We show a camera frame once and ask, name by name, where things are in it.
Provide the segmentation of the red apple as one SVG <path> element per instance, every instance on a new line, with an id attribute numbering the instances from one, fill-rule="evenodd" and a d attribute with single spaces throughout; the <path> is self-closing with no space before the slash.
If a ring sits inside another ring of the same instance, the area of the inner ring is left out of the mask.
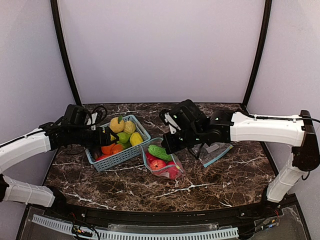
<path id="1" fill-rule="evenodd" d="M 146 156 L 146 162 L 147 162 L 147 164 L 150 164 L 150 163 L 152 163 L 154 160 L 157 159 L 155 156 L 153 156 L 153 155 L 150 154 L 149 152 L 145 152 L 145 156 Z"/>
<path id="2" fill-rule="evenodd" d="M 176 166 L 173 161 L 167 163 L 168 168 L 166 168 L 166 173 L 171 180 L 175 180 L 181 173 L 180 169 Z"/>
<path id="3" fill-rule="evenodd" d="M 152 163 L 150 163 L 150 169 L 152 171 L 159 171 L 167 166 L 166 162 L 161 159 L 156 159 Z"/>

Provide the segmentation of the clear zip top bag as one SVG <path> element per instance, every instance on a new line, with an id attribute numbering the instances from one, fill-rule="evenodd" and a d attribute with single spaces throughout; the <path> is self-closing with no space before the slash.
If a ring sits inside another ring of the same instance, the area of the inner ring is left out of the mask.
<path id="1" fill-rule="evenodd" d="M 153 138 L 140 145 L 143 163 L 153 175 L 176 180 L 185 174 L 185 170 L 175 154 L 168 154 L 162 147 L 163 139 Z"/>

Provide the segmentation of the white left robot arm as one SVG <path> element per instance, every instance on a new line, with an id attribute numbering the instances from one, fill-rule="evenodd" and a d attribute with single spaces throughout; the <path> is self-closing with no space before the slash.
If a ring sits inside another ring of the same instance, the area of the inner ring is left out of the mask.
<path id="1" fill-rule="evenodd" d="M 47 122 L 33 131 L 5 142 L 0 146 L 0 200 L 38 205 L 46 208 L 62 205 L 65 196 L 53 186 L 38 186 L 15 180 L 3 173 L 30 157 L 60 147 L 79 145 L 85 148 L 105 147 L 119 140 L 109 127 L 97 125 L 106 113 L 95 120 L 94 113 L 83 106 L 70 104 L 64 116 L 55 122 Z"/>

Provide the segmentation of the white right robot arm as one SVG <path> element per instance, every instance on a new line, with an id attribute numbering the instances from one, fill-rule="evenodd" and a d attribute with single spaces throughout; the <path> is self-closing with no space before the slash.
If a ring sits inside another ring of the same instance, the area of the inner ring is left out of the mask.
<path id="1" fill-rule="evenodd" d="M 167 154 L 196 145 L 242 141 L 271 142 L 291 146 L 286 165 L 268 185 L 265 198 L 279 203 L 303 174 L 320 165 L 320 149 L 313 123 L 307 110 L 290 116 L 252 115 L 243 111 L 216 110 L 207 117 L 190 99 L 171 110 L 159 113 L 170 131 L 163 135 L 162 147 Z"/>

